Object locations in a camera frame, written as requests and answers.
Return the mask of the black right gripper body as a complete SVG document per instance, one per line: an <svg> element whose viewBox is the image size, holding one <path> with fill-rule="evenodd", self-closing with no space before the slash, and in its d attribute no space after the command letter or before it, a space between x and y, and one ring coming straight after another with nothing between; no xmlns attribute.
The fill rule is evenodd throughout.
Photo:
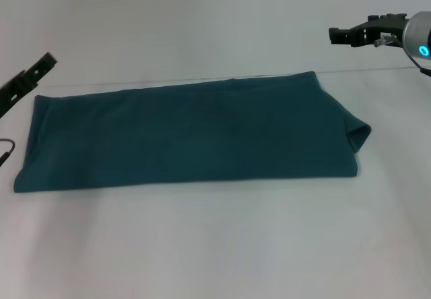
<svg viewBox="0 0 431 299"><path fill-rule="evenodd" d="M365 23L350 30L350 45L352 47L366 45L402 47L403 31L408 20L405 13L370 15Z"/></svg>

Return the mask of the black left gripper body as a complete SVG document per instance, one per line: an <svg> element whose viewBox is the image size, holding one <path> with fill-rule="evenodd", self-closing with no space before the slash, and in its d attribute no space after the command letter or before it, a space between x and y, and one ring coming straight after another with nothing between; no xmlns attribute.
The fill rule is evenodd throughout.
<svg viewBox="0 0 431 299"><path fill-rule="evenodd" d="M0 117L3 117L24 96L37 86L37 76L21 71L1 87Z"/></svg>

